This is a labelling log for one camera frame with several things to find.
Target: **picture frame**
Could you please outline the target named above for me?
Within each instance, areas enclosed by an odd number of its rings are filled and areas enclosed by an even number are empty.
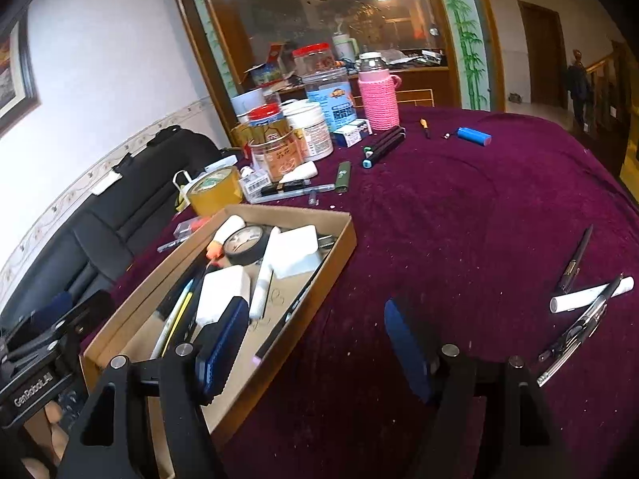
[[[37,104],[25,13],[0,37],[0,137]]]

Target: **pink thermos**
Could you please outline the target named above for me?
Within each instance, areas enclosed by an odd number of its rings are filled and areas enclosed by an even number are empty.
[[[383,131],[398,126],[399,110],[395,90],[401,85],[401,78],[391,75],[379,52],[361,54],[360,59],[360,93],[371,128]]]

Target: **blue battery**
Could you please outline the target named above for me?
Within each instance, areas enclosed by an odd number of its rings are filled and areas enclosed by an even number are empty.
[[[488,133],[482,133],[477,129],[470,129],[469,127],[460,127],[457,130],[457,136],[460,139],[470,140],[479,145],[488,145],[492,140],[492,137]]]

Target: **person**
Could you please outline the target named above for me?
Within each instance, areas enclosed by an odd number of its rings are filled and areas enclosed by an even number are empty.
[[[583,108],[590,99],[590,84],[586,69],[581,63],[581,52],[575,49],[573,50],[573,56],[574,62],[568,69],[567,87],[573,100],[574,118],[581,131],[583,131]]]

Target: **cardboard package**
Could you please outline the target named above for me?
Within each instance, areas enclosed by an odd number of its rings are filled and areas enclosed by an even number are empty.
[[[337,241],[325,255],[306,297],[260,365],[256,366],[253,362],[256,351],[312,274],[287,278],[286,283],[272,281],[264,319],[249,326],[222,394],[202,408],[217,448],[230,439],[257,404],[353,253],[357,239],[350,214],[260,205],[227,206],[193,233],[136,288],[81,357],[82,372],[89,390],[115,356],[125,354],[132,361],[147,360],[163,326],[163,322],[152,315],[153,312],[189,264],[205,249],[215,231],[233,214],[241,216],[248,224],[277,225],[286,229],[315,225],[318,233],[333,235]],[[256,275],[257,268],[247,269]],[[149,399],[149,413],[155,455],[162,475],[168,476],[173,467],[168,455],[159,398]]]

